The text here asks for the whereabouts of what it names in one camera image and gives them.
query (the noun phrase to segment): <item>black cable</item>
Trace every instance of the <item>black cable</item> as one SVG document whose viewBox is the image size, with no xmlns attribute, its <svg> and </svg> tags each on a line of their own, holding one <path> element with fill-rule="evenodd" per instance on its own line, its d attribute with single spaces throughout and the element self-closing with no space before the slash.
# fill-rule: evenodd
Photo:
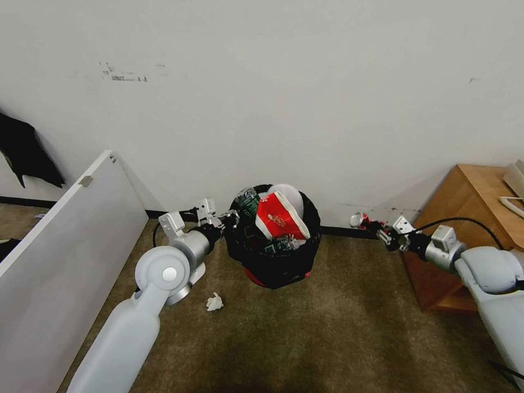
<svg viewBox="0 0 524 393">
<path fill-rule="evenodd" d="M 157 223 L 157 226 L 153 230 L 153 247 L 157 246 L 157 230 L 160 228 L 160 223 Z"/>
<path fill-rule="evenodd" d="M 518 391 L 520 391 L 520 388 L 517 385 L 517 382 L 515 381 L 515 379 L 511 378 L 507 374 L 510 374 L 510 375 L 512 375 L 512 376 L 514 376 L 516 378 L 520 378 L 520 379 L 524 380 L 524 376 L 522 374 L 517 373 L 516 371 L 512 370 L 511 368 L 507 368 L 506 366 L 503 366 L 500 363 L 494 362 L 493 360 L 488 360 L 487 362 L 491 365 L 491 367 L 493 367 L 495 370 L 497 370 L 497 372 L 500 375 L 502 375 L 506 381 L 508 381 L 510 384 L 512 384 L 514 387 L 516 387 Z"/>
<path fill-rule="evenodd" d="M 491 229 L 489 229 L 487 226 L 485 226 L 484 224 L 482 224 L 482 222 L 480 221 L 477 221 L 476 219 L 472 219 L 472 218 L 469 218 L 469 217 L 451 217 L 451 218 L 444 218 L 444 219 L 441 219 L 441 220 L 437 220 L 437 221 L 433 221 L 432 223 L 429 223 L 429 224 L 426 224 L 426 225 L 423 225 L 421 226 L 420 228 L 417 228 L 415 230 L 412 230 L 411 232 L 409 233 L 406 233 L 404 235 L 411 235 L 413 233 L 416 233 L 418 231 L 421 231 L 421 230 L 424 230 L 424 229 L 427 229 L 429 227 L 432 227 L 434 225 L 438 225 L 438 224 L 442 224 L 442 223 L 445 223 L 445 222 L 448 222 L 448 221 L 470 221 L 472 223 L 475 223 L 477 224 L 478 226 L 482 227 L 486 232 L 488 232 L 490 234 L 490 236 L 492 237 L 492 239 L 495 241 L 495 243 L 497 244 L 498 248 L 503 250 L 504 247 L 502 246 L 502 243 L 500 242 L 500 240 L 497 238 L 497 236 L 495 236 L 495 234 L 491 231 Z"/>
</svg>

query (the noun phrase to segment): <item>white cable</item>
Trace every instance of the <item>white cable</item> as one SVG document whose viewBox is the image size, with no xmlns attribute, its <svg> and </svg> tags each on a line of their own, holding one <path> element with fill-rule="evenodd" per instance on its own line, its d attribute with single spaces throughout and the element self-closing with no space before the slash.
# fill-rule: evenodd
<svg viewBox="0 0 524 393">
<path fill-rule="evenodd" d="M 509 210 L 511 210 L 516 215 L 519 215 L 520 217 L 524 218 L 524 211 L 522 209 L 516 207 L 508 199 L 524 200 L 524 198 L 518 198 L 516 196 L 501 196 L 501 197 L 498 198 L 498 200 L 501 202 L 501 204 L 503 204 L 505 207 L 507 207 Z"/>
</svg>

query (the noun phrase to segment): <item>plastic wrapper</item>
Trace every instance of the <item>plastic wrapper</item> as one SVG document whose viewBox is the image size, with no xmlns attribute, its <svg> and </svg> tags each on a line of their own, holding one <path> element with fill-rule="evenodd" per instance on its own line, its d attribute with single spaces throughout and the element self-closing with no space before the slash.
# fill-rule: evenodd
<svg viewBox="0 0 524 393">
<path fill-rule="evenodd" d="M 286 235 L 304 241 L 310 237 L 304 221 L 280 191 L 260 199 L 255 224 L 268 240 Z"/>
<path fill-rule="evenodd" d="M 298 249 L 303 242 L 293 238 L 292 236 L 282 236 L 273 239 L 271 244 L 264 247 L 264 253 L 267 255 L 286 253 Z"/>
<path fill-rule="evenodd" d="M 244 188 L 236 196 L 235 201 L 239 205 L 239 215 L 241 221 L 254 221 L 257 215 L 260 197 L 253 187 Z"/>
</svg>

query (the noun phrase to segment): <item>black cloth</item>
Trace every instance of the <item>black cloth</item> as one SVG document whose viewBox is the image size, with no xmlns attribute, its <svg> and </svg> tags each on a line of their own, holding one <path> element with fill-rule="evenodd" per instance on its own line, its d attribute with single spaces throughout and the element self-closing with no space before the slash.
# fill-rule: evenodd
<svg viewBox="0 0 524 393">
<path fill-rule="evenodd" d="M 9 239 L 7 242 L 0 243 L 0 262 L 20 243 L 18 239 Z"/>
<path fill-rule="evenodd" d="M 39 177 L 56 187 L 66 182 L 38 141 L 30 124 L 0 113 L 0 151 L 23 188 L 23 175 Z"/>
</svg>

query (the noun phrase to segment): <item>trash can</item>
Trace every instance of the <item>trash can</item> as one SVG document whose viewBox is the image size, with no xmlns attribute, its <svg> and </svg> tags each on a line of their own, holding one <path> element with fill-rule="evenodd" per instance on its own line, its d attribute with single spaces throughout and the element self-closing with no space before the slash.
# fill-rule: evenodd
<svg viewBox="0 0 524 393">
<path fill-rule="evenodd" d="M 255 191 L 265 193 L 271 184 L 255 186 Z M 261 287 L 277 289 L 309 277 L 313 269 L 315 255 L 320 244 L 320 217 L 317 208 L 303 194 L 303 222 L 308 227 L 310 238 L 298 249 L 288 252 L 268 255 L 263 251 L 254 251 L 246 242 L 246 230 L 254 226 L 253 222 L 242 222 L 236 229 L 229 228 L 225 232 L 229 256 L 242 264 L 246 275 Z M 238 210 L 238 204 L 233 201 L 231 209 Z"/>
</svg>

